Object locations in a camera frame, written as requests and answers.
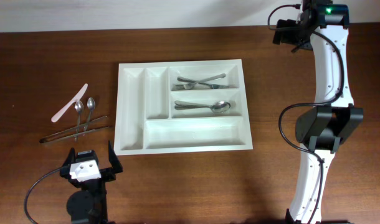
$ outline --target wooden table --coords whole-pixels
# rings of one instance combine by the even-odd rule
[[[28,223],[23,200],[43,174],[62,165],[71,147],[96,150],[109,166],[114,129],[41,146],[45,135],[73,126],[70,109],[50,118],[84,83],[97,101],[94,117],[115,124],[119,63],[241,58],[254,150],[121,156],[124,172],[107,184],[108,214],[117,223],[264,223],[284,218],[300,153],[278,133],[289,104],[313,101],[313,53],[273,45],[266,27],[98,30],[0,34],[0,223]],[[326,182],[324,220],[380,223],[380,24],[353,24],[348,74],[362,125],[337,153]],[[308,108],[289,111],[284,130]],[[57,174],[29,199],[39,223],[69,223],[65,210],[77,189]]]

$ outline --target white cutlery organizer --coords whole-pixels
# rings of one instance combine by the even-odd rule
[[[177,77],[229,85],[176,90]],[[114,150],[117,155],[252,149],[241,60],[123,63],[119,67]],[[212,105],[228,101],[222,114],[209,108],[175,110],[174,101]]]

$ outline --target white label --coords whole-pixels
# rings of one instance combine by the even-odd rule
[[[83,152],[78,152],[78,156],[79,156],[79,155],[82,155],[82,154],[90,153],[90,152],[92,152],[92,150],[83,151]]]

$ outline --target fork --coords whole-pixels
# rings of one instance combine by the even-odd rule
[[[184,77],[178,77],[178,81],[181,81],[181,82],[189,82],[189,83],[194,83],[194,82],[197,82],[195,80],[192,80],[192,79],[189,79],[189,78],[184,78]],[[198,83],[198,84],[201,84],[201,85],[206,85],[208,86],[209,88],[211,89],[219,89],[219,88],[229,88],[230,86],[228,85],[218,85],[218,84],[209,84],[209,83]]]
[[[220,75],[216,75],[216,76],[210,77],[210,78],[205,78],[203,80],[195,81],[195,82],[192,82],[192,83],[177,84],[177,85],[175,85],[175,88],[177,90],[192,90],[194,88],[194,86],[196,86],[196,84],[198,84],[198,83],[208,82],[208,81],[211,81],[211,80],[215,80],[215,79],[218,79],[218,78],[224,78],[224,77],[226,77],[226,74],[222,73]]]

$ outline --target metal spoon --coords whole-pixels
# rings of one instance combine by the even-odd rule
[[[78,120],[77,120],[77,127],[79,126],[79,124],[80,124],[80,114],[82,113],[82,111],[83,111],[83,103],[80,101],[80,100],[78,100],[76,103],[75,103],[75,110],[77,111],[77,113],[78,113]]]
[[[90,121],[90,116],[92,115],[93,110],[96,108],[96,102],[95,102],[95,100],[92,97],[89,97],[88,102],[87,102],[86,105],[88,106],[88,109],[90,110],[90,112],[89,112],[89,115],[88,115],[88,119],[86,119],[86,125],[83,128],[83,131],[86,131],[86,129],[88,128],[88,124],[87,123]]]
[[[226,101],[218,101],[213,105],[203,105],[199,103],[189,103],[183,101],[175,101],[175,109],[176,110],[189,110],[189,109],[197,109],[197,108],[209,108],[214,113],[223,113],[230,109],[230,103]]]

